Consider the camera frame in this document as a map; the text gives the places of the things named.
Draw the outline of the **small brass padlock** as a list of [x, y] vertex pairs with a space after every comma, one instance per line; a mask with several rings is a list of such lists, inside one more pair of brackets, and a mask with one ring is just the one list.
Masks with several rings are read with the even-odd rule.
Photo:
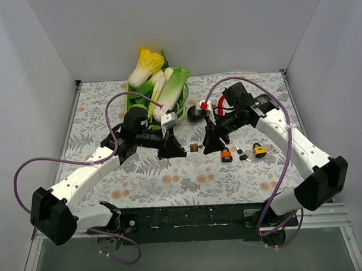
[[188, 146], [182, 146], [182, 148], [187, 152], [198, 152], [200, 149], [200, 145], [198, 145], [197, 143], [191, 143]]

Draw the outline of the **yellow padlock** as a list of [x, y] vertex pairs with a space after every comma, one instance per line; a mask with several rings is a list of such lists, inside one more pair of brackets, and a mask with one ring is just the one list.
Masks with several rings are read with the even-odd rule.
[[265, 147], [262, 146], [260, 143], [253, 144], [253, 153], [254, 153], [254, 157], [256, 159], [267, 155], [267, 151], [266, 151]]

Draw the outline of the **orange padlock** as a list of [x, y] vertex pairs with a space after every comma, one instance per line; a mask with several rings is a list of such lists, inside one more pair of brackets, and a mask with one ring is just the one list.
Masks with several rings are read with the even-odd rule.
[[221, 151], [221, 162], [222, 163], [230, 163], [232, 161], [233, 161], [232, 153], [228, 149]]

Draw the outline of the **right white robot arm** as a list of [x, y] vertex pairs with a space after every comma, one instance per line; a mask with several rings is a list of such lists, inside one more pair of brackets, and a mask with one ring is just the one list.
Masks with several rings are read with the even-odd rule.
[[284, 169], [290, 163], [298, 169], [303, 181], [299, 186], [280, 192], [275, 189], [251, 220], [259, 227], [266, 222], [276, 226], [287, 214], [298, 209], [316, 210], [344, 188], [347, 161], [332, 157], [309, 141], [303, 133], [291, 125], [284, 105], [267, 90], [253, 97], [239, 83], [225, 89], [222, 94], [231, 110], [223, 115], [215, 114], [208, 99], [196, 105], [196, 114], [206, 118], [204, 153], [225, 150], [231, 132], [250, 125], [266, 135], [285, 153]]

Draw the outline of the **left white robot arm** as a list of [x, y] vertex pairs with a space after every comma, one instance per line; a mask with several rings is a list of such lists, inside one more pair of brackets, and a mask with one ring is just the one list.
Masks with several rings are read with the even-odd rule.
[[77, 168], [49, 189], [38, 188], [32, 197], [31, 224], [55, 245], [65, 244], [77, 231], [100, 230], [115, 233], [121, 228], [121, 211], [102, 201], [80, 207], [79, 201], [107, 174], [118, 169], [138, 147], [157, 149], [158, 158], [186, 157], [173, 132], [178, 118], [173, 111], [159, 111], [160, 130], [150, 131], [147, 110], [133, 107], [124, 121], [95, 150], [86, 165]]

